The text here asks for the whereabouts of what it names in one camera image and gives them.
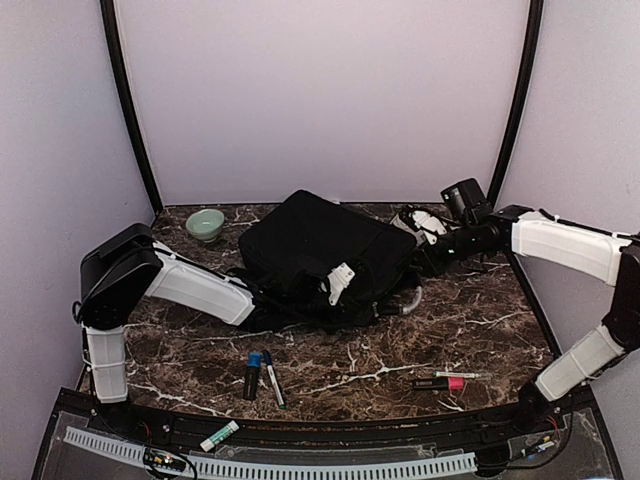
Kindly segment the black student backpack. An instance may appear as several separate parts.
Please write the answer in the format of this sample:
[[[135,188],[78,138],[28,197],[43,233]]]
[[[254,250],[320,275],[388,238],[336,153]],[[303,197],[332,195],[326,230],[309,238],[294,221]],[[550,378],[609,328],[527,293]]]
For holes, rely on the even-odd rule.
[[[287,304],[312,305],[319,282],[343,262],[354,270],[355,279],[377,282],[370,324],[381,316],[407,314],[421,301],[420,287],[408,304],[390,299],[399,283],[419,280],[410,270],[417,247],[412,234],[308,191],[299,190],[289,196],[246,230],[239,237],[238,246],[243,265],[232,269],[232,274],[248,279]],[[262,332],[292,323],[305,322],[266,319],[241,329]]]

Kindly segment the blue cap white pen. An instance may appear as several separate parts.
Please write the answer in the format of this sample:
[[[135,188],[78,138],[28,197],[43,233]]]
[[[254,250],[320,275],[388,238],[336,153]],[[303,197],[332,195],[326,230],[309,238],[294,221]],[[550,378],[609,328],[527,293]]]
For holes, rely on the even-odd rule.
[[[275,371],[275,368],[274,368],[274,365],[273,365],[272,356],[271,356],[270,352],[267,351],[267,350],[264,350],[262,352],[262,356],[263,356],[263,359],[264,359],[264,362],[265,362],[265,365],[266,365],[266,369],[267,369],[267,373],[269,375],[269,379],[270,379],[271,385],[272,385],[272,387],[274,389],[274,393],[275,393],[275,396],[276,396],[276,401],[277,401],[278,408],[280,410],[285,410],[286,409],[286,401],[284,399],[282,390],[281,390],[279,382],[278,382],[276,371]]]

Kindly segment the thin white green pen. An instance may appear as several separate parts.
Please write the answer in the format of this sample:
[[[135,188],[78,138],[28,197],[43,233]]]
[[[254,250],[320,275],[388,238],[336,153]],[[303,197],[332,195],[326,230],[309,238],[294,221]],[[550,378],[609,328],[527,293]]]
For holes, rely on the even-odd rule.
[[[435,378],[462,378],[466,380],[476,379],[489,379],[492,377],[491,373],[478,373],[478,372],[452,372],[452,371],[434,371],[433,377]]]

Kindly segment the pink cap black highlighter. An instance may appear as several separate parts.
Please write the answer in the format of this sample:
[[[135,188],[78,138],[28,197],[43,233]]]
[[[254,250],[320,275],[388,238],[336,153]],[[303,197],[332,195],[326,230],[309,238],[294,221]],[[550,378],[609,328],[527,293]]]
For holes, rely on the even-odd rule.
[[[416,391],[461,391],[464,385],[465,379],[461,377],[432,377],[412,381],[412,389]]]

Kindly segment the white green glue stick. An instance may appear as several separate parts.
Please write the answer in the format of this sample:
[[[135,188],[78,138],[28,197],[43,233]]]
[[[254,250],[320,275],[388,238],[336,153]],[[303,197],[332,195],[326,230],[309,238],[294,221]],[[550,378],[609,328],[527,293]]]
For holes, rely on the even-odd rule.
[[[229,438],[235,432],[239,430],[239,425],[235,420],[230,421],[224,427],[204,439],[200,443],[200,448],[204,452],[211,451],[214,447],[218,446],[221,442]]]

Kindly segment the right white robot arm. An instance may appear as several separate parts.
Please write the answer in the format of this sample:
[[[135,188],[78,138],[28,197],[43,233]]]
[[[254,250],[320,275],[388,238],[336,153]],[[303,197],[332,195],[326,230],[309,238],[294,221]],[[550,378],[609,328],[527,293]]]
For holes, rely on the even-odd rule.
[[[510,424],[530,434],[547,420],[555,402],[638,350],[639,238],[580,225],[544,209],[495,209],[473,178],[448,187],[441,196],[450,220],[424,210],[402,217],[419,237],[424,275],[437,276],[456,261],[502,251],[582,272],[614,290],[601,323],[520,389]]]

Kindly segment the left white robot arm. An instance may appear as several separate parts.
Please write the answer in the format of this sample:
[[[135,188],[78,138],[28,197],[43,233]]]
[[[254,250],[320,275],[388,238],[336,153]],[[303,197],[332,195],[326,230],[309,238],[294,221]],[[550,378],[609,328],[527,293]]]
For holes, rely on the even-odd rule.
[[[101,417],[120,436],[141,427],[140,412],[126,401],[124,330],[144,297],[159,298],[213,316],[234,327],[254,327],[269,319],[296,320],[317,328],[339,328],[331,313],[344,312],[345,290],[355,273],[334,268],[320,283],[319,306],[287,304],[246,278],[228,276],[187,259],[153,239],[149,227],[135,223],[88,253],[80,264],[81,297],[72,316],[86,336],[88,366]]]

